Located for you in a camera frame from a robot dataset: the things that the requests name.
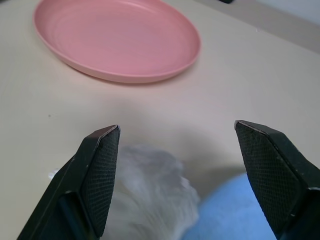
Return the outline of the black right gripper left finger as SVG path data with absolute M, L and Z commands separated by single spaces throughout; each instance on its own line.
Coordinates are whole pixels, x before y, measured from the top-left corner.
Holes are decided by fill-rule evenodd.
M 113 196 L 121 130 L 94 131 L 54 175 L 19 240 L 98 240 Z

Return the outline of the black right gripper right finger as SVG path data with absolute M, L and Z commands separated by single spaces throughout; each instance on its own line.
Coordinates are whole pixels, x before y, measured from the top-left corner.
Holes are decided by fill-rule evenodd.
M 247 177 L 278 240 L 320 238 L 320 170 L 289 138 L 266 125 L 237 120 Z

